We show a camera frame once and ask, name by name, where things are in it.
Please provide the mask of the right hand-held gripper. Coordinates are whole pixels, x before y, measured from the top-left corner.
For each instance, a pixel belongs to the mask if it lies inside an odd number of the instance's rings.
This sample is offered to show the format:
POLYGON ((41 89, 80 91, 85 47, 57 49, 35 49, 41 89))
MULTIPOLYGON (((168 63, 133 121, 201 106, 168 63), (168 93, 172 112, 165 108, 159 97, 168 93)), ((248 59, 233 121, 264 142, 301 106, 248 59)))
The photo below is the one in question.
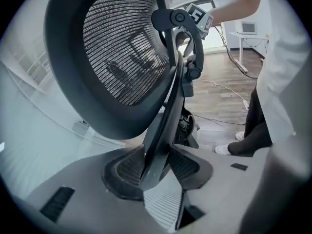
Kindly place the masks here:
MULTIPOLYGON (((186 8, 187 13, 195 22, 202 40, 208 36, 209 29, 213 23, 214 18, 206 11, 194 3, 190 3, 186 8)), ((175 45, 178 50, 180 46, 184 45, 185 40, 188 40, 186 48, 183 51, 183 56, 188 57, 194 50, 194 41, 188 31, 175 30, 175 45)))

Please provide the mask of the white boxy monitor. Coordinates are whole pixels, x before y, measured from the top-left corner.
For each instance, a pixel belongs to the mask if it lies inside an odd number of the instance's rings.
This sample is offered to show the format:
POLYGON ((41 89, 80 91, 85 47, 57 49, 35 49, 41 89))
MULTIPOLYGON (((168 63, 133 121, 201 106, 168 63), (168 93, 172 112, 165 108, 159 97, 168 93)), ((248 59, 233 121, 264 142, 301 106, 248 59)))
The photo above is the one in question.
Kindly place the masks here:
POLYGON ((257 24, 255 22, 241 22, 241 33, 247 35, 257 34, 257 24))

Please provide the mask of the glass partition with white blinds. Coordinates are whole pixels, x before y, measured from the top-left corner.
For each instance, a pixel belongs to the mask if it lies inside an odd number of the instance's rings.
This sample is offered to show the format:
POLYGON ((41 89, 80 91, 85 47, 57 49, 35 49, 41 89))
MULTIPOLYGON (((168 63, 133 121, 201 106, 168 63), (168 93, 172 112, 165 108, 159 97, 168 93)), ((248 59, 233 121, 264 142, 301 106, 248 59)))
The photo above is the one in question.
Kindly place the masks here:
POLYGON ((13 21, 0 49, 0 175, 19 197, 77 160, 125 146, 84 124, 54 79, 41 92, 11 71, 13 52, 42 42, 41 23, 13 21))

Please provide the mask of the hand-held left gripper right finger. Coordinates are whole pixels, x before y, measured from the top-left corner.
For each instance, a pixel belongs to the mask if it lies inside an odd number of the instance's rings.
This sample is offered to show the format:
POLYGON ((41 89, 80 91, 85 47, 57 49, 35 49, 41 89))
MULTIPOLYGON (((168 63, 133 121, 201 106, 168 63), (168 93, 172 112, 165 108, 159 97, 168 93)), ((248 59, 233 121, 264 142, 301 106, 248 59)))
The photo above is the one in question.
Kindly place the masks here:
POLYGON ((169 164, 182 187, 176 234, 239 234, 268 153, 224 156, 172 145, 169 164))

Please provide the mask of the person's black trousers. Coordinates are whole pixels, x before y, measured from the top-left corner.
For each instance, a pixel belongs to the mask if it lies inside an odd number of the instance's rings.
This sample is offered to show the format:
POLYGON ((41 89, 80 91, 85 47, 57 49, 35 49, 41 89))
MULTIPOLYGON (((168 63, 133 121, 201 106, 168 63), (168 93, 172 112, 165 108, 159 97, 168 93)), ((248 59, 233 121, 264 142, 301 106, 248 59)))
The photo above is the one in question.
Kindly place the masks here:
POLYGON ((251 93, 249 110, 246 116, 243 139, 228 145, 228 151, 234 156, 251 157, 261 149, 272 145, 269 130, 260 105, 257 90, 251 93))

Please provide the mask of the person's right forearm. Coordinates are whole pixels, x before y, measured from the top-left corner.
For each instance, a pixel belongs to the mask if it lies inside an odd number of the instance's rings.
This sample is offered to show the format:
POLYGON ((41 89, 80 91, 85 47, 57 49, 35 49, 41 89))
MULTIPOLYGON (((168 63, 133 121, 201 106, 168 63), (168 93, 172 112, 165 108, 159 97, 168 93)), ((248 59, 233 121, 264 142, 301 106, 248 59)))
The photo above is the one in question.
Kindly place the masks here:
POLYGON ((260 2, 261 0, 233 0, 224 6, 216 7, 209 12, 213 17, 212 26, 249 17, 258 10, 260 2))

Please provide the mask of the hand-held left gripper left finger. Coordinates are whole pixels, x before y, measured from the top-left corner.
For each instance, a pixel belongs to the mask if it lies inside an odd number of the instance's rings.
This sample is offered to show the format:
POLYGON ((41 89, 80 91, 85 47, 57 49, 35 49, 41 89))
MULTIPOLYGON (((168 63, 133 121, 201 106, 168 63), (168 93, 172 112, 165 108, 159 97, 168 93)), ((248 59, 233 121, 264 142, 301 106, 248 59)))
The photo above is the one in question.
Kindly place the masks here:
POLYGON ((143 145, 83 158, 26 200, 66 234, 166 234, 145 208, 139 187, 143 168, 143 145))

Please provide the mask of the black office chair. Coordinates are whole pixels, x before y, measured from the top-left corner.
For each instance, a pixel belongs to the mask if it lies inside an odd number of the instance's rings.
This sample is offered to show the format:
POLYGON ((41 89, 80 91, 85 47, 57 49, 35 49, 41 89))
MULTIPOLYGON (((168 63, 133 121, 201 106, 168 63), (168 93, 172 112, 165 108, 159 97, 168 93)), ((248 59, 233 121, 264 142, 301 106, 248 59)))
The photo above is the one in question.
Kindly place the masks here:
POLYGON ((109 139, 145 133, 139 187, 155 187, 169 168, 186 97, 201 76, 199 30, 170 0, 49 0, 44 41, 53 74, 78 114, 109 139), (192 36, 176 49, 175 30, 192 36))

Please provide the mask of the person in white coat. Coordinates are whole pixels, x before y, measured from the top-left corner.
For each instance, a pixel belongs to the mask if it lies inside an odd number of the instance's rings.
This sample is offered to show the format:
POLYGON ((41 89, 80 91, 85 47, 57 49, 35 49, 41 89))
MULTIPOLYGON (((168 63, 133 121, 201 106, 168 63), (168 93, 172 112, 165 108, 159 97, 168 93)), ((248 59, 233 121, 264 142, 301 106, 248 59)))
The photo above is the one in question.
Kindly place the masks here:
POLYGON ((312 42, 296 12, 286 0, 268 0, 272 32, 256 90, 273 143, 293 133, 293 125, 279 99, 301 70, 312 42))

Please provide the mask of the white standing desk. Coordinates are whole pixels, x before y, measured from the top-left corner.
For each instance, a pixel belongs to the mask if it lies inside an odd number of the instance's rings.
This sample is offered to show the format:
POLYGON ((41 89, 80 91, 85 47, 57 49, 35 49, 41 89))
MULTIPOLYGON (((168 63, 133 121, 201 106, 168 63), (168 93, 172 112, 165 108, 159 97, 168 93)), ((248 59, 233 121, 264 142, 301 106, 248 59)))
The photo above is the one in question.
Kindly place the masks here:
POLYGON ((269 45, 269 37, 268 36, 259 36, 259 35, 252 35, 252 34, 242 34, 237 32, 230 32, 230 35, 237 37, 239 41, 239 55, 237 59, 234 59, 235 64, 238 65, 239 69, 243 72, 243 74, 248 73, 248 69, 243 64, 243 51, 244 51, 244 45, 246 45, 247 48, 250 48, 253 51, 257 51, 257 47, 263 45, 265 50, 267 50, 267 47, 269 45))

